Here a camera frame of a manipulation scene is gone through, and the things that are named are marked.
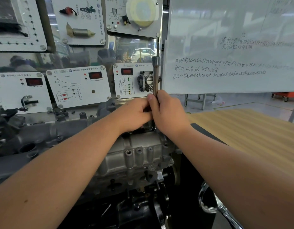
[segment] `red digital display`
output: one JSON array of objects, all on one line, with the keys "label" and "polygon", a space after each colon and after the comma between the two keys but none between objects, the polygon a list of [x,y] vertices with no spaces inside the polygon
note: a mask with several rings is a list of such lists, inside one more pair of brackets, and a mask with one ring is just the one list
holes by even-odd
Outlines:
[{"label": "red digital display", "polygon": [[41,86],[43,85],[42,78],[26,78],[27,86]]},{"label": "red digital display", "polygon": [[122,68],[122,75],[133,75],[132,68]]},{"label": "red digital display", "polygon": [[90,79],[102,79],[102,72],[89,72]]}]

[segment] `floor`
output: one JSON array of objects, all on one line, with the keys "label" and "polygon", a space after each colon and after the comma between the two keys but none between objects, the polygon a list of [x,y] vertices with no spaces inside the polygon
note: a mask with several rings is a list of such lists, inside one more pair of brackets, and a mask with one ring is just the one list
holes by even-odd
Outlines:
[{"label": "floor", "polygon": [[[184,105],[184,95],[172,95],[180,99]],[[188,95],[189,99],[198,99],[198,94]],[[218,94],[216,100],[224,102],[224,104],[212,104],[213,97],[208,96],[205,109],[201,110],[200,103],[187,102],[184,107],[187,113],[198,113],[205,111],[221,111],[235,108],[250,108],[266,115],[288,121],[292,110],[294,109],[294,99],[284,102],[281,97],[275,96],[271,98],[271,93],[228,93]],[[213,229],[230,229],[228,221],[219,213],[217,213]]]}]

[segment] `red tool cart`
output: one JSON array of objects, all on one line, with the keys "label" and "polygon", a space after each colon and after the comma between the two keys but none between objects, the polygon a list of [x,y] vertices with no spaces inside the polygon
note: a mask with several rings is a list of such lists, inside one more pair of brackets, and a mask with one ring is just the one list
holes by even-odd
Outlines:
[{"label": "red tool cart", "polygon": [[282,96],[285,102],[287,102],[289,98],[294,98],[294,92],[273,92],[271,97],[273,98],[275,95]]}]

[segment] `white car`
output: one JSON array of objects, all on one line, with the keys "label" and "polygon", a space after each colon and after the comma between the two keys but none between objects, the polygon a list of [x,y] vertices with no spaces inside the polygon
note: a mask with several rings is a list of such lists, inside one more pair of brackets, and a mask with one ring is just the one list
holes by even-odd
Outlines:
[{"label": "white car", "polygon": [[138,48],[131,55],[131,62],[140,62],[140,53],[141,53],[141,62],[144,60],[146,56],[151,56],[155,54],[155,52],[148,47]]}]

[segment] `forearm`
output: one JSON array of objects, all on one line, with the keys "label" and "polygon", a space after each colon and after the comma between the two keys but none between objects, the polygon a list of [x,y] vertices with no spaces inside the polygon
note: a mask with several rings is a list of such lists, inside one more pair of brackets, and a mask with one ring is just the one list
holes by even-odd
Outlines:
[{"label": "forearm", "polygon": [[106,117],[4,181],[0,185],[0,228],[56,228],[118,136],[114,121]]},{"label": "forearm", "polygon": [[294,228],[294,180],[190,128],[172,140],[245,228]]}]

